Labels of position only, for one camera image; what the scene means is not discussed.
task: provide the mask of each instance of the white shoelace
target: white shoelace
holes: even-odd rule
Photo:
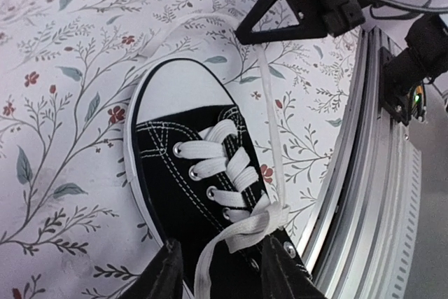
[[[239,25],[234,17],[224,14],[186,15],[167,25],[149,43],[143,46],[139,54],[148,58],[153,56],[177,27],[195,18],[219,18],[226,21],[233,29],[236,29]],[[209,268],[217,243],[225,240],[230,253],[234,253],[261,242],[266,235],[284,227],[288,222],[289,206],[285,201],[286,188],[281,160],[281,142],[274,112],[269,65],[263,47],[256,45],[255,51],[258,56],[267,107],[278,201],[271,203],[267,194],[263,194],[251,213],[238,209],[228,209],[226,211],[226,215],[233,224],[214,237],[202,251],[196,266],[195,299],[210,299]],[[227,158],[222,143],[224,138],[231,134],[237,134],[235,124],[231,120],[222,120],[213,127],[203,141],[187,141],[180,144],[178,146],[179,156],[190,159],[204,159],[193,168],[199,179],[225,172],[233,182],[237,192],[213,188],[211,190],[213,199],[224,207],[246,207],[242,192],[258,180],[258,175],[253,167],[248,167],[249,156],[243,148],[239,148],[232,158]]]

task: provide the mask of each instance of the black cable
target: black cable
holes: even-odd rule
[[[448,7],[428,7],[422,8],[411,4],[402,3],[395,0],[369,0],[373,3],[384,4],[386,6],[396,8],[397,10],[408,11],[412,13],[426,14],[448,14]]]
[[[421,5],[421,7],[428,8],[431,5],[431,2],[432,2],[432,0],[427,0],[426,3]],[[376,20],[413,20],[421,14],[421,13],[408,12],[408,13],[401,14],[401,15],[376,15],[373,12],[373,9],[378,8],[378,7],[380,7],[380,6],[375,6],[375,5],[369,6],[370,16]]]

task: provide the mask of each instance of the shoe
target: shoe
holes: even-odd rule
[[[138,208],[156,229],[160,246],[169,238],[181,243],[184,287],[193,298],[203,250],[226,228],[270,204],[244,118],[203,64],[172,59],[155,66],[135,90],[124,142]],[[286,231],[268,234],[309,277]],[[244,243],[248,247],[230,253],[230,241],[211,250],[211,298],[261,299],[263,243]]]

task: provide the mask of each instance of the metal eyelet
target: metal eyelet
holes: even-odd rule
[[[230,221],[229,210],[227,207],[223,208],[223,216],[227,221]]]
[[[215,200],[215,190],[218,190],[217,187],[215,186],[210,186],[207,188],[207,197],[211,200],[214,201]]]
[[[188,170],[188,175],[190,176],[190,179],[192,179],[193,181],[201,180],[201,178],[195,172],[195,166],[190,167],[190,169]]]
[[[178,158],[181,158],[181,152],[182,152],[182,150],[179,148],[180,145],[182,145],[182,143],[178,142],[178,143],[175,143],[173,146],[174,156],[176,156]]]
[[[293,244],[291,242],[284,242],[283,243],[283,249],[285,249],[285,251],[288,253],[288,255],[291,258],[295,258],[297,256],[297,251],[295,250],[295,247],[293,246]]]
[[[256,272],[259,272],[259,271],[260,271],[260,267],[258,266],[258,263],[255,262],[255,259],[250,258],[250,259],[249,259],[249,263],[251,264],[251,267],[252,267]]]

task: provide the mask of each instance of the green leaf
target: green leaf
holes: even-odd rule
[[[319,46],[313,45],[314,49],[316,50],[316,52],[319,54],[319,57],[322,59],[323,57],[323,53],[322,50]]]
[[[31,165],[25,152],[19,147],[19,156],[17,158],[17,179],[22,184],[25,185],[27,182],[31,182],[33,179],[33,171],[31,170]]]
[[[100,102],[99,93],[95,95],[95,97],[92,98],[92,100],[89,103],[89,108],[87,109],[87,114],[85,115],[84,121],[88,122],[91,117],[95,114],[95,111],[98,109]]]
[[[327,120],[327,123],[330,123],[331,126],[339,127],[342,124],[342,119],[338,118],[336,120]]]
[[[59,11],[65,9],[73,0],[59,0]]]
[[[117,20],[119,17],[121,17],[121,15],[116,15],[115,17],[112,17],[111,19],[107,20],[107,21],[106,21],[106,25],[113,24],[113,22],[114,22],[115,20]]]
[[[254,82],[254,80],[258,80],[258,79],[259,79],[259,77],[256,77],[256,76],[247,76],[247,77],[242,78],[241,80],[239,80],[239,83],[240,84],[250,83],[250,82]]]
[[[275,77],[285,79],[285,76],[283,76],[283,74],[280,71],[276,70],[272,66],[269,66],[269,72],[271,73],[271,75],[273,75]]]
[[[75,183],[69,182],[69,183],[65,183],[61,186],[59,186],[58,188],[55,189],[55,191],[53,192],[53,197],[55,199],[62,197],[64,195],[78,195],[78,194],[87,194],[84,190],[81,189],[81,187],[79,187],[78,185],[76,185]]]
[[[62,73],[69,78],[74,79],[76,82],[79,82],[81,78],[83,77],[83,73],[81,73],[81,70],[73,67],[56,67],[61,69]]]
[[[205,60],[204,63],[205,62],[209,62],[209,63],[226,63],[227,59],[225,57],[223,57],[223,56],[218,55],[218,56],[210,57],[209,59]]]

